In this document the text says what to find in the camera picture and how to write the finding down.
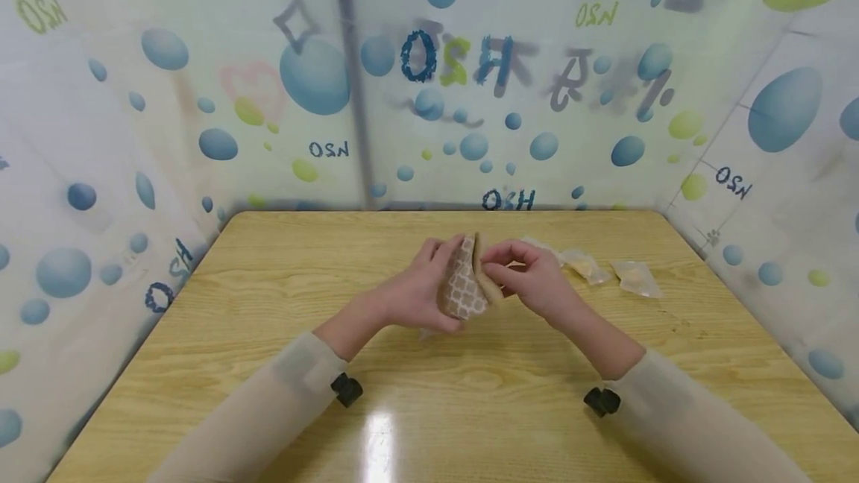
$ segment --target wooden table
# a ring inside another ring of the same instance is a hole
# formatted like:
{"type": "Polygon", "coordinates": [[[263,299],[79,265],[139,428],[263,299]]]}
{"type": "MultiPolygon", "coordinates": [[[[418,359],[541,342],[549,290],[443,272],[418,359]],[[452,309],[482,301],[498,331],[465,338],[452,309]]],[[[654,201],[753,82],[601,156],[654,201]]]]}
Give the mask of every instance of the wooden table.
{"type": "MultiPolygon", "coordinates": [[[[617,281],[582,296],[758,423],[816,483],[859,482],[859,436],[710,269],[653,212],[245,212],[227,225],[50,483],[141,483],[265,360],[426,236],[481,230],[648,263],[665,292],[617,281]]],[[[391,327],[334,403],[261,482],[671,482],[582,403],[598,377],[515,299],[460,336],[391,327]]]]}

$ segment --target sleeve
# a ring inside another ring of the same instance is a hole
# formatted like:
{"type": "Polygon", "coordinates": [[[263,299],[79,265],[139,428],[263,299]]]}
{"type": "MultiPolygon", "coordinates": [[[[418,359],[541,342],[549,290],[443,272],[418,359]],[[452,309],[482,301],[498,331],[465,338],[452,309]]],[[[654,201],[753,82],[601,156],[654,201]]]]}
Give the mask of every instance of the sleeve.
{"type": "Polygon", "coordinates": [[[147,483],[252,483],[336,398],[346,362],[310,332],[242,383],[147,483]]]}
{"type": "Polygon", "coordinates": [[[761,429],[659,353],[605,386],[620,397],[611,419],[695,483],[811,483],[761,429]]]}

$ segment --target person's right hand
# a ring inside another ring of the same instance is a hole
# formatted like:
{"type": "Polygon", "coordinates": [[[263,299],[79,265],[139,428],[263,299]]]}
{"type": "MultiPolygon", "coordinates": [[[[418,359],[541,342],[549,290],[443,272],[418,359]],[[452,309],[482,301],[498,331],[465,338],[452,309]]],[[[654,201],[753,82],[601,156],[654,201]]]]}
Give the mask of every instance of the person's right hand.
{"type": "Polygon", "coordinates": [[[519,239],[499,242],[480,258],[482,269],[504,295],[518,295],[531,312],[559,327],[570,309],[583,303],[552,252],[519,239]]]}

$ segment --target printed wall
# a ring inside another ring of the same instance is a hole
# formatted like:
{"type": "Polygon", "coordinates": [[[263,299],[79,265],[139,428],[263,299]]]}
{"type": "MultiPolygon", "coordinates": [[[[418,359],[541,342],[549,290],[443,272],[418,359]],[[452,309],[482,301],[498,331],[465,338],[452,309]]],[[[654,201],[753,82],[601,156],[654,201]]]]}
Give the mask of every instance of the printed wall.
{"type": "Polygon", "coordinates": [[[653,209],[859,428],[859,0],[0,0],[0,472],[234,213],[653,209]]]}

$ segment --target plastic packet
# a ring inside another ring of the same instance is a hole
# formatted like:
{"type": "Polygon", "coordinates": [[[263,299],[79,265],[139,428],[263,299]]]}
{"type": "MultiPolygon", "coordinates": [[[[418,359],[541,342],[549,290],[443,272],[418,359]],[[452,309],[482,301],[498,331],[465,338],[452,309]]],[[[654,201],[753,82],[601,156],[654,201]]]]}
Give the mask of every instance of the plastic packet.
{"type": "Polygon", "coordinates": [[[611,267],[620,278],[623,290],[642,297],[662,298],[662,290],[656,284],[650,269],[642,262],[611,262],[611,267]]]}
{"type": "Polygon", "coordinates": [[[564,263],[569,265],[576,273],[581,274],[590,285],[603,284],[614,278],[614,275],[606,269],[601,268],[592,256],[588,256],[581,250],[570,249],[560,253],[564,263]]]}

